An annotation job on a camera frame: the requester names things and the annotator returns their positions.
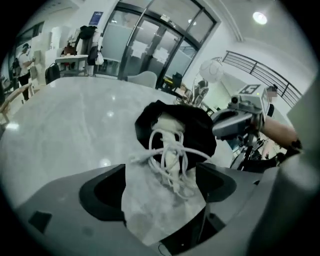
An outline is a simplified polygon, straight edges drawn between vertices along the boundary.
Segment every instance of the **white charging cable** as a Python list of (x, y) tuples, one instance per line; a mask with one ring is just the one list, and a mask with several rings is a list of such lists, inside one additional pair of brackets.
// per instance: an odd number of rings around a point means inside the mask
[[(149, 149), (146, 150), (146, 152), (144, 154), (142, 154), (142, 155), (140, 155), (138, 157), (134, 157), (131, 160), (131, 162), (132, 163), (142, 163), (142, 162), (147, 161), (149, 166), (150, 166), (150, 168), (154, 172), (156, 172), (156, 173), (159, 172), (160, 174), (162, 174), (163, 177), (168, 179), (169, 185), (171, 187), (174, 187), (174, 183), (177, 183), (177, 184), (181, 185), (182, 187), (187, 187), (188, 189), (190, 189), (193, 192), (192, 195), (190, 195), (190, 196), (181, 195), (178, 190), (174, 189), (174, 192), (178, 196), (180, 196), (183, 199), (188, 199), (188, 198), (192, 197), (195, 194), (194, 188), (191, 185), (189, 185), (188, 182), (184, 182), (181, 179), (181, 177), (179, 177), (179, 178), (173, 177), (170, 174), (170, 170), (179, 161), (179, 158), (182, 157), (182, 167), (181, 167), (182, 176), (186, 181), (189, 181), (190, 183), (192, 183), (192, 182), (194, 182), (194, 180), (191, 180), (187, 176), (188, 157), (187, 157), (186, 152), (199, 155), (199, 156), (209, 160), (210, 162), (212, 161), (211, 157), (209, 155), (199, 151), (199, 150), (196, 150), (196, 149), (193, 149), (193, 148), (184, 147), (184, 145), (183, 145), (183, 143), (184, 143), (184, 134), (182, 132), (180, 132), (180, 131), (173, 132), (174, 134), (178, 135), (179, 141), (166, 140), (167, 146), (164, 146), (164, 147), (158, 148), (158, 149), (152, 149), (152, 141), (153, 141), (153, 138), (154, 138), (155, 134), (156, 133), (163, 134), (164, 132), (168, 132), (168, 131), (164, 130), (164, 129), (155, 129), (155, 130), (153, 130), (151, 135), (150, 135), (150, 139), (149, 139), (149, 146), (148, 146)], [(177, 157), (176, 157), (175, 161), (170, 166), (165, 167), (165, 157), (166, 157), (166, 154), (169, 151), (176, 152)], [(160, 164), (154, 159), (154, 156), (156, 156), (156, 155), (161, 155)]]

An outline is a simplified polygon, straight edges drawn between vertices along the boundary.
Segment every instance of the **white shirt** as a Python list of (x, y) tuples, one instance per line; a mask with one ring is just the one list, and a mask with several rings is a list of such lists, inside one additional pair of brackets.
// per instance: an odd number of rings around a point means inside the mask
[(23, 65), (23, 63), (29, 62), (30, 58), (25, 53), (21, 53), (20, 56), (18, 56), (18, 61), (19, 61), (19, 66), (21, 68), (21, 72), (20, 72), (19, 77), (22, 77), (22, 76), (28, 74), (28, 72), (29, 72), (28, 68), (25, 67)]

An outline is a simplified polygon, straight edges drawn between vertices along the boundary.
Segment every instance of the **wooden chair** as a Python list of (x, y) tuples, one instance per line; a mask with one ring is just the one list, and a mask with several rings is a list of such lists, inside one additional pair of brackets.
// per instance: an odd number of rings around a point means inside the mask
[(18, 97), (20, 94), (22, 94), (25, 90), (29, 90), (30, 92), (30, 96), (32, 97), (34, 95), (32, 88), (31, 88), (32, 83), (28, 83), (16, 90), (14, 90), (4, 101), (4, 103), (2, 104), (2, 106), (0, 106), (0, 113), (3, 115), (6, 123), (9, 123), (9, 119), (8, 119), (8, 111), (9, 111), (9, 106), (10, 103), (16, 98)]

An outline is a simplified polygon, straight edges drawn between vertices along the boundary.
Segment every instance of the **glass door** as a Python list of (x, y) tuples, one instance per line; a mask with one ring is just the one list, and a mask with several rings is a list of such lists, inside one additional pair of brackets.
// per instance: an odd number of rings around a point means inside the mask
[(165, 25), (144, 17), (138, 24), (121, 62), (119, 79), (151, 71), (158, 79), (169, 64), (170, 56), (178, 47), (181, 36)]

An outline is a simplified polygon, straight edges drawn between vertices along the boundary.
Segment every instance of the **black cable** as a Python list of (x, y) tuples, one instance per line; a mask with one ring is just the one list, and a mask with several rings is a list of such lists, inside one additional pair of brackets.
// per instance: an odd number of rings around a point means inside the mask
[(160, 246), (165, 246), (165, 245), (164, 245), (163, 243), (160, 243), (159, 246), (158, 246), (158, 250), (159, 250), (159, 253), (160, 253), (161, 255), (166, 256), (166, 255), (164, 255), (164, 254), (161, 252)]

